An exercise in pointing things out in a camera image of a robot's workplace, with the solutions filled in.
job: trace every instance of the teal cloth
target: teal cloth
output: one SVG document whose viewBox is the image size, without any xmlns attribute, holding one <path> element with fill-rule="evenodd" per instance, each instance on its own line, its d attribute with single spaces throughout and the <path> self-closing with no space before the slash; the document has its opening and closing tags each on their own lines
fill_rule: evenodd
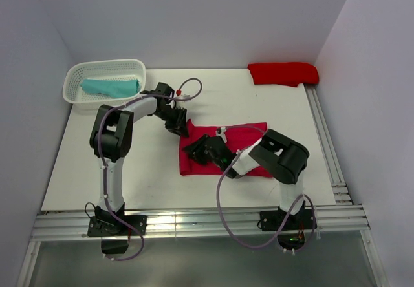
<svg viewBox="0 0 414 287">
<path fill-rule="evenodd" d="M 127 81 L 84 79 L 80 84 L 89 94 L 105 94 L 112 98 L 128 98 L 139 92 L 138 79 Z"/>
</svg>

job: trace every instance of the white table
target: white table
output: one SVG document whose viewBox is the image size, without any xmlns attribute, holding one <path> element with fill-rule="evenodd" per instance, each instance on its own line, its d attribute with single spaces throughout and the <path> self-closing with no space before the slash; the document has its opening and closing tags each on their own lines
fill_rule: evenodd
<svg viewBox="0 0 414 287">
<path fill-rule="evenodd" d="M 187 78 L 198 77 L 202 94 L 185 103 L 195 125 L 235 125 L 267 122 L 268 127 L 303 144 L 310 152 L 304 188 L 315 205 L 335 205 L 311 109 L 303 85 L 255 86 L 247 69 L 147 70 L 146 89 L 165 82 L 174 89 Z M 184 87 L 197 91 L 197 82 Z M 81 210 L 97 203 L 100 192 L 98 159 L 89 147 L 96 111 L 75 107 L 66 126 L 43 211 Z M 180 176 L 179 137 L 167 132 L 157 117 L 136 122 L 133 143 L 125 158 L 122 191 L 127 209 L 191 209 L 216 207 L 218 176 Z M 274 179 L 245 176 L 226 179 L 221 195 L 224 207 L 277 206 L 279 184 Z"/>
</svg>

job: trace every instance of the folded red cloth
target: folded red cloth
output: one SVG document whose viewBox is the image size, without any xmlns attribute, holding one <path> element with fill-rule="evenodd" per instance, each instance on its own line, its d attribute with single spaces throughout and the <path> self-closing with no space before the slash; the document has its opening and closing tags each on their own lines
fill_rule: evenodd
<svg viewBox="0 0 414 287">
<path fill-rule="evenodd" d="M 258 127 L 262 130 L 267 130 L 266 122 L 260 123 L 249 123 L 254 127 Z M 180 165 L 180 174 L 182 176 L 186 175 L 220 175 L 223 172 L 214 164 L 209 163 L 208 165 L 200 165 L 194 162 L 192 159 L 188 158 L 188 155 L 182 151 L 182 149 L 196 140 L 198 140 L 204 134 L 215 136 L 215 132 L 218 127 L 195 127 L 191 120 L 187 121 L 188 134 L 190 137 L 185 138 L 180 137 L 179 145 L 179 165 Z M 248 127 L 240 127 L 235 129 L 229 129 L 226 131 L 227 146 L 228 148 L 236 152 L 238 149 L 244 149 L 250 145 L 253 145 L 260 137 L 262 133 L 258 130 L 251 129 Z M 263 176 L 271 178 L 270 175 L 262 167 L 257 167 L 251 170 L 246 175 L 249 176 Z"/>
<path fill-rule="evenodd" d="M 254 63 L 247 65 L 255 85 L 288 85 L 319 83 L 316 67 L 308 63 Z"/>
</svg>

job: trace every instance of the gray wall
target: gray wall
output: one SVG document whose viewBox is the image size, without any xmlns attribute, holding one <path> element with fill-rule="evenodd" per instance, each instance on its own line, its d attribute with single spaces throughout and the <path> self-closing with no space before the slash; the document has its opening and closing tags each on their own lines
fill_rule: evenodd
<svg viewBox="0 0 414 287">
<path fill-rule="evenodd" d="M 414 0 L 347 0 L 316 62 L 351 194 L 392 286 L 414 281 Z"/>
<path fill-rule="evenodd" d="M 41 0 L 74 59 L 147 67 L 313 63 L 345 0 Z"/>
<path fill-rule="evenodd" d="M 0 285 L 14 286 L 69 105 L 72 65 L 38 0 L 0 0 Z"/>
</svg>

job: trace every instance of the red fabric on table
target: red fabric on table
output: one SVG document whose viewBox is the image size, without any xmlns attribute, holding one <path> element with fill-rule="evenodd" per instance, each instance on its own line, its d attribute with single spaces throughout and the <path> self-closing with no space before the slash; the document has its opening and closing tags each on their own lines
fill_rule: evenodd
<svg viewBox="0 0 414 287">
<path fill-rule="evenodd" d="M 249 125 L 253 125 L 254 127 L 258 127 L 262 130 L 267 130 L 266 122 L 260 123 L 248 123 Z M 195 127 L 191 120 L 187 121 L 187 128 L 188 134 L 190 137 L 185 138 L 183 136 L 180 137 L 180 145 L 179 145 L 179 166 L 180 166 L 180 174 L 182 176 L 186 175 L 221 175 L 223 172 L 213 163 L 209 163 L 207 165 L 200 165 L 194 162 L 192 159 L 188 158 L 188 155 L 182 151 L 182 149 L 196 140 L 198 140 L 204 134 L 215 136 L 215 132 L 218 127 Z M 227 146 L 228 148 L 236 152 L 238 149 L 244 149 L 250 145 L 253 145 L 260 137 L 262 133 L 255 129 L 250 129 L 248 127 L 241 127 L 236 129 L 229 129 L 226 131 L 226 138 L 227 138 Z M 265 169 L 262 167 L 257 167 L 251 170 L 246 175 L 248 176 L 262 176 L 262 177 L 269 177 L 270 175 Z"/>
<path fill-rule="evenodd" d="M 316 67 L 308 63 L 254 63 L 247 66 L 255 85 L 288 85 L 319 83 Z"/>
</svg>

